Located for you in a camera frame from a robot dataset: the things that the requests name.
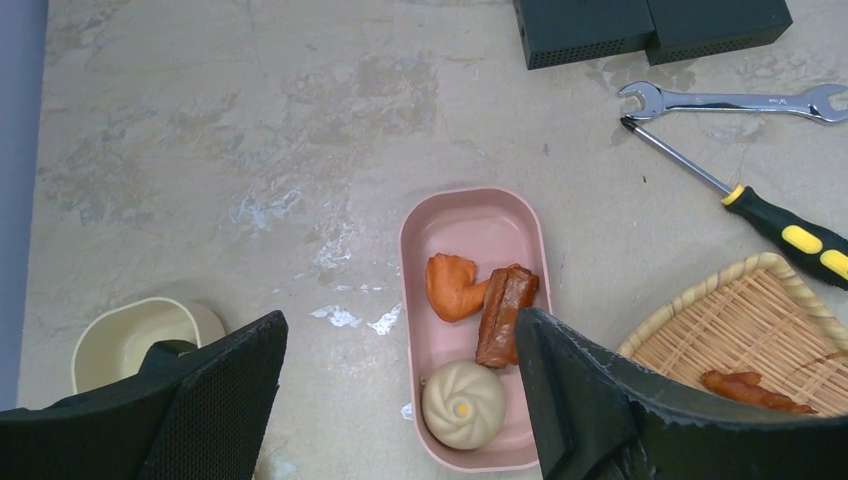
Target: black device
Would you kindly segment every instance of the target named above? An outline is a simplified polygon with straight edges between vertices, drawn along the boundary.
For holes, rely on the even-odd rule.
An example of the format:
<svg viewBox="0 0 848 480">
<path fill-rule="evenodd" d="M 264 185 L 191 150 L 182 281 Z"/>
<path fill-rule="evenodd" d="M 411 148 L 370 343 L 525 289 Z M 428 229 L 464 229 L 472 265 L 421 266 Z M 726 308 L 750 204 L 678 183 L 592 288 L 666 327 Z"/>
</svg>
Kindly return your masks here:
<svg viewBox="0 0 848 480">
<path fill-rule="evenodd" d="M 273 311 L 200 349 L 156 344 L 156 364 L 119 382 L 0 412 L 0 478 L 250 480 L 287 339 Z"/>
<path fill-rule="evenodd" d="M 515 323 L 544 480 L 843 478 L 848 416 L 754 407 L 677 383 L 538 308 Z"/>
<path fill-rule="evenodd" d="M 645 53 L 659 65 L 774 43 L 792 25 L 785 0 L 647 0 L 655 35 Z"/>
<path fill-rule="evenodd" d="M 513 0 L 513 4 L 528 70 L 638 52 L 654 32 L 645 0 Z"/>
</svg>

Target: screwdriver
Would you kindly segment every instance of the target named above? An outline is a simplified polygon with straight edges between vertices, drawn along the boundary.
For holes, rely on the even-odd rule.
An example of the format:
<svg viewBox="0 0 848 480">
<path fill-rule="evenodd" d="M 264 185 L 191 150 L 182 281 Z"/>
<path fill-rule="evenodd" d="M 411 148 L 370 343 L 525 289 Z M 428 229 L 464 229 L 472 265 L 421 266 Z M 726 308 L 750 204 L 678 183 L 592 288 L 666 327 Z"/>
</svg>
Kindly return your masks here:
<svg viewBox="0 0 848 480">
<path fill-rule="evenodd" d="M 766 202 L 749 186 L 730 188 L 635 121 L 622 117 L 621 124 L 721 191 L 725 195 L 721 201 L 724 208 L 747 220 L 808 275 L 848 290 L 848 240 Z"/>
</svg>

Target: woven basket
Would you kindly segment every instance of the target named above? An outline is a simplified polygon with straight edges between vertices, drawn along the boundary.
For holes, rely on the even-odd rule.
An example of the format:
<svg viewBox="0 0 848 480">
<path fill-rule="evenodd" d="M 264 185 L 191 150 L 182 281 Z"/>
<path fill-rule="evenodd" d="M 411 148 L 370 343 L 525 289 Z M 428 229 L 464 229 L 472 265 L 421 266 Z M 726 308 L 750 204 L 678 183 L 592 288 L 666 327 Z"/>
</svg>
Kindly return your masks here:
<svg viewBox="0 0 848 480">
<path fill-rule="evenodd" d="M 848 413 L 848 330 L 782 257 L 761 253 L 686 290 L 618 352 L 705 390 L 707 370 L 755 371 L 760 385 L 821 416 Z"/>
</svg>

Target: pink plastic tray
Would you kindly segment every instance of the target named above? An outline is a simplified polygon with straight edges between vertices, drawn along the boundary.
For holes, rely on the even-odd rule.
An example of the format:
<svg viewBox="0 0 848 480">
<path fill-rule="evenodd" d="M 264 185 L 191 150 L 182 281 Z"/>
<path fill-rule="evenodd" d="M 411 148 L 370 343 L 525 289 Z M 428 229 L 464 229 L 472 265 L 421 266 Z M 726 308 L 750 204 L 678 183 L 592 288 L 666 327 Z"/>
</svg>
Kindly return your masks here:
<svg viewBox="0 0 848 480">
<path fill-rule="evenodd" d="M 433 195 L 407 216 L 400 233 L 404 304 L 409 319 L 409 373 L 415 428 L 424 448 L 443 465 L 462 472 L 496 472 L 539 462 L 518 367 L 496 371 L 507 392 L 504 427 L 488 445 L 459 451 L 439 443 L 421 415 L 421 379 L 451 360 L 474 359 L 480 314 L 455 324 L 443 322 L 427 301 L 424 268 L 436 253 L 477 263 L 477 280 L 492 270 L 520 263 L 539 276 L 534 305 L 550 312 L 550 282 L 542 231 L 523 199 L 500 188 L 453 190 Z"/>
</svg>

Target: chrome wrench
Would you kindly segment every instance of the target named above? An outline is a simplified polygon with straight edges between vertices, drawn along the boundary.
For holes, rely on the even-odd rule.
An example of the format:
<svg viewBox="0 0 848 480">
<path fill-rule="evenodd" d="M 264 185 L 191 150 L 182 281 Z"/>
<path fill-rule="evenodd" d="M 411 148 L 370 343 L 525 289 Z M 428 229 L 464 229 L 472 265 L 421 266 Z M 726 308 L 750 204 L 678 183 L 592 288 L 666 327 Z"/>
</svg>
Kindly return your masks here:
<svg viewBox="0 0 848 480">
<path fill-rule="evenodd" d="M 748 95 L 675 93 L 649 82 L 625 86 L 618 96 L 637 95 L 642 110 L 625 116 L 633 120 L 651 120 L 673 110 L 701 112 L 770 112 L 791 113 L 820 123 L 839 123 L 848 120 L 848 110 L 837 110 L 830 97 L 848 91 L 848 86 L 826 83 L 798 95 Z"/>
</svg>

